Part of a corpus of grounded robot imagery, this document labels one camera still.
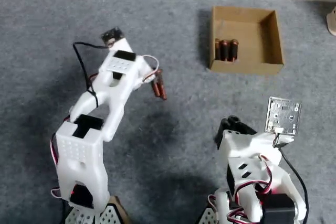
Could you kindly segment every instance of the mounting holes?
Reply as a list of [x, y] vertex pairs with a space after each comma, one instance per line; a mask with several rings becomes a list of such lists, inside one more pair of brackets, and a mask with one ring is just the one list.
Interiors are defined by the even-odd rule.
[[239, 170], [244, 169], [247, 166], [247, 164], [242, 164], [240, 167], [238, 167]]
[[247, 178], [248, 176], [250, 176], [250, 174], [251, 174], [250, 172], [246, 172], [242, 175], [242, 178]]

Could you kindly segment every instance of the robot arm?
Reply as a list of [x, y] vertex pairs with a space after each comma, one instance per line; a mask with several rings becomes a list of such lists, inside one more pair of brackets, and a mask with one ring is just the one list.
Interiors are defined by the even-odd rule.
[[[84, 216], [96, 216], [97, 223], [110, 198], [103, 141], [113, 139], [131, 92], [155, 79], [155, 71], [132, 52], [120, 30], [108, 33], [109, 54], [92, 81], [95, 96], [84, 92], [56, 132], [61, 197]], [[102, 104], [109, 106], [105, 122], [89, 115]]]
[[207, 210], [216, 212], [219, 224], [298, 224], [305, 218], [306, 204], [289, 174], [279, 167], [278, 149], [294, 141], [300, 108], [298, 103], [270, 98], [263, 133], [236, 116], [221, 121], [215, 142], [227, 167], [229, 191], [218, 189], [214, 211]]

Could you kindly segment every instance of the open cardboard tray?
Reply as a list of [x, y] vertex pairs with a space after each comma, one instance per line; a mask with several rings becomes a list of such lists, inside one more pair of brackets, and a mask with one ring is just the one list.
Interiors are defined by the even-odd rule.
[[[238, 60], [215, 60], [215, 39], [237, 39]], [[214, 6], [209, 68], [216, 72], [277, 74], [284, 66], [275, 10]]]

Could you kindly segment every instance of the cable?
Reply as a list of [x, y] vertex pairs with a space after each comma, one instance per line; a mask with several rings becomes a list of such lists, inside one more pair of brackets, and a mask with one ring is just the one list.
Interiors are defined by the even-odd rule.
[[218, 212], [218, 211], [217, 211], [217, 207], [211, 202], [211, 198], [214, 199], [214, 200], [216, 200], [216, 196], [213, 195], [213, 194], [209, 194], [209, 195], [208, 195], [208, 202], [209, 202], [211, 208], [213, 209], [213, 211], [214, 211], [214, 212]]
[[277, 146], [279, 143], [279, 133], [275, 133], [275, 139], [273, 140], [273, 147]]
[[97, 94], [93, 89], [92, 82], [91, 82], [90, 78], [88, 77], [88, 73], [87, 73], [86, 68], [84, 66], [84, 62], [82, 60], [82, 57], [79, 54], [79, 51], [78, 51], [76, 45], [83, 45], [83, 46], [93, 47], [93, 48], [98, 48], [98, 49], [108, 49], [108, 47], [106, 47], [106, 46], [96, 46], [96, 45], [86, 43], [86, 42], [82, 42], [82, 41], [77, 41], [77, 42], [72, 43], [72, 47], [74, 48], [74, 51], [76, 53], [76, 56], [77, 56], [78, 61], [80, 63], [80, 66], [83, 70], [83, 74], [84, 74], [84, 78], [85, 78], [85, 84], [86, 84], [86, 90], [94, 96], [94, 98], [96, 100], [96, 108], [98, 108], [99, 104], [98, 104]]
[[51, 195], [56, 199], [62, 199], [62, 197], [55, 194], [56, 191], [60, 191], [60, 188], [59, 187], [54, 187], [53, 189], [51, 189], [50, 190]]
[[296, 169], [294, 168], [294, 166], [289, 162], [287, 156], [283, 153], [281, 147], [279, 148], [280, 153], [282, 154], [282, 157], [284, 158], [284, 160], [286, 161], [287, 165], [291, 168], [291, 170], [294, 172], [294, 174], [296, 175], [296, 177], [298, 178], [298, 180], [301, 183], [301, 186], [303, 188], [303, 193], [304, 193], [304, 203], [306, 204], [306, 216], [303, 219], [302, 224], [306, 224], [308, 221], [308, 215], [309, 215], [309, 201], [308, 201], [308, 192], [307, 192], [307, 188], [306, 185], [303, 181], [303, 179], [301, 178], [300, 174], [296, 171]]
[[217, 210], [217, 207], [215, 206], [215, 204], [211, 200], [216, 201], [216, 196], [213, 195], [213, 194], [209, 194], [208, 195], [208, 203], [211, 206], [212, 210], [215, 212], [216, 224], [219, 224], [218, 210]]
[[231, 212], [229, 212], [226, 216], [227, 220], [229, 222], [232, 222], [234, 224], [258, 224], [256, 222], [250, 222], [250, 221], [244, 221], [241, 219], [237, 219], [236, 216], [241, 216], [243, 218], [247, 218], [246, 214], [244, 213], [244, 210], [242, 207], [237, 208]]
[[147, 80], [150, 76], [154, 75], [154, 74], [158, 71], [159, 66], [160, 66], [160, 63], [159, 63], [159, 60], [156, 59], [154, 56], [151, 56], [151, 55], [143, 55], [142, 57], [143, 57], [143, 58], [148, 57], [148, 58], [151, 58], [151, 59], [153, 59], [153, 60], [156, 61], [156, 67], [154, 68], [154, 70], [153, 70], [152, 72], [150, 72], [147, 76], [145, 76], [145, 77], [143, 78], [142, 82], [145, 82], [145, 80]]

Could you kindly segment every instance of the red wire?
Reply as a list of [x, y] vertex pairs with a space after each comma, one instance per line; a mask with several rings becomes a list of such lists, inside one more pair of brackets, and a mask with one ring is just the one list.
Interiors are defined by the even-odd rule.
[[[68, 121], [70, 119], [70, 115], [67, 115], [64, 119], [63, 119], [63, 122], [65, 121]], [[55, 138], [55, 135], [56, 135], [56, 132], [54, 132], [51, 136], [51, 139], [50, 139], [50, 148], [51, 148], [51, 151], [52, 151], [52, 155], [53, 157], [55, 157], [55, 165], [57, 165], [58, 163], [58, 156], [56, 154], [56, 150], [54, 148], [54, 138]]]

